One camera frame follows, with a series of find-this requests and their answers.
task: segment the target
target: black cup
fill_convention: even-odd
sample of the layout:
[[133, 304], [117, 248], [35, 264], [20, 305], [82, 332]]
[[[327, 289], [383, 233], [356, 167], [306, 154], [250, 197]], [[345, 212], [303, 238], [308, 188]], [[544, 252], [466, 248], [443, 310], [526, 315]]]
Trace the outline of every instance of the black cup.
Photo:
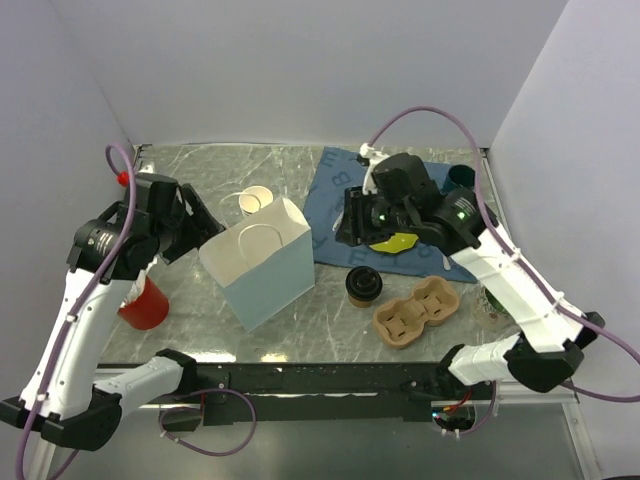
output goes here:
[[456, 188], [474, 189], [476, 172], [466, 165], [454, 165], [447, 172], [447, 178], [442, 185], [442, 193], [445, 195]]
[[382, 292], [382, 278], [371, 267], [356, 267], [347, 274], [345, 287], [349, 301], [358, 308], [366, 308]]

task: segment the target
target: gray marble table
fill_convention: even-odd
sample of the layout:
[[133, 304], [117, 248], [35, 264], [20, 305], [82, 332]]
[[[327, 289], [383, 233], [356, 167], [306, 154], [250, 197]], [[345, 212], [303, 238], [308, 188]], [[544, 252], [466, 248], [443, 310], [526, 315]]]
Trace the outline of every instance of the gray marble table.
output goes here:
[[[408, 151], [431, 162], [472, 163], [467, 150], [386, 151]], [[191, 183], [214, 216], [220, 218], [224, 208], [232, 223], [242, 218], [237, 200], [232, 198], [221, 207], [220, 199], [251, 185], [267, 186], [274, 195], [287, 196], [302, 209], [321, 153], [322, 147], [193, 145], [145, 147], [140, 159], [143, 164], [154, 162], [158, 173]], [[494, 207], [495, 193], [486, 175], [484, 179], [483, 193], [489, 206]], [[480, 287], [454, 283], [461, 295], [459, 310], [444, 325], [427, 328], [410, 347], [393, 350], [373, 330], [373, 308], [358, 309], [347, 300], [344, 280], [348, 269], [316, 264], [315, 271], [315, 288], [247, 333], [200, 264], [197, 253], [192, 252], [169, 267], [158, 265], [150, 275], [169, 298], [168, 318], [147, 332], [116, 321], [102, 362], [146, 362], [167, 347], [199, 362], [437, 361], [458, 343], [490, 342], [517, 330], [515, 325], [497, 332], [480, 327], [472, 316]], [[375, 305], [406, 296], [418, 281], [416, 277], [382, 276], [385, 287]]]

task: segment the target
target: red cup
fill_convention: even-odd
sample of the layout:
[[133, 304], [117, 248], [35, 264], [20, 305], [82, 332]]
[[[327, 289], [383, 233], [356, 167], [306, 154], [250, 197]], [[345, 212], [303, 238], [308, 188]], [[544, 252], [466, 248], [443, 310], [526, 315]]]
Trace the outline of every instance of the red cup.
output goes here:
[[142, 294], [129, 305], [118, 310], [118, 315], [138, 330], [151, 330], [160, 325], [169, 314], [169, 299], [149, 277], [145, 279]]

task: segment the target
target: white paper cup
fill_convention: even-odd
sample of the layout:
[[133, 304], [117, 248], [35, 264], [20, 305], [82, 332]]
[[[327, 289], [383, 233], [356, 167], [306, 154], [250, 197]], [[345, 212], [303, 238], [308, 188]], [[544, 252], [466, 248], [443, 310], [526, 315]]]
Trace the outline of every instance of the white paper cup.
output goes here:
[[264, 208], [273, 202], [273, 193], [271, 193], [271, 190], [267, 187], [263, 187], [262, 185], [253, 185], [244, 189], [242, 193], [250, 193], [260, 199], [260, 202], [258, 202], [258, 200], [251, 195], [238, 196], [238, 205], [240, 205], [242, 215], [245, 217], [248, 217], [252, 213], [256, 213], [261, 208]]

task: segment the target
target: paper bag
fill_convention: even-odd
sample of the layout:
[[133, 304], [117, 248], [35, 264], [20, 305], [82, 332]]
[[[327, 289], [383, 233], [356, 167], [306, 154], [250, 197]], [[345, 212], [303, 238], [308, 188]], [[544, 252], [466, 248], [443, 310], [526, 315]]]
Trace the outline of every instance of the paper bag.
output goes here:
[[213, 237], [199, 253], [248, 331], [315, 285], [311, 228], [288, 198]]

